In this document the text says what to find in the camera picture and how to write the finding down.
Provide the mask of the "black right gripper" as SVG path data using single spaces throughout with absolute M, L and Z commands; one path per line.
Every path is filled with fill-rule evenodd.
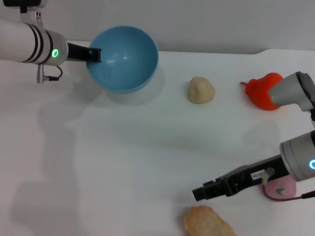
M 233 196 L 246 188 L 261 184 L 261 173 L 268 168 L 274 170 L 271 179 L 289 175 L 281 156 L 276 155 L 250 165 L 244 165 L 220 178 L 206 182 L 202 187 L 192 191 L 193 196 L 196 201 Z

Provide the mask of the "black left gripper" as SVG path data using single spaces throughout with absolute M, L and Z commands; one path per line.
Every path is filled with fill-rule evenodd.
M 101 49 L 68 43 L 67 61 L 101 62 Z

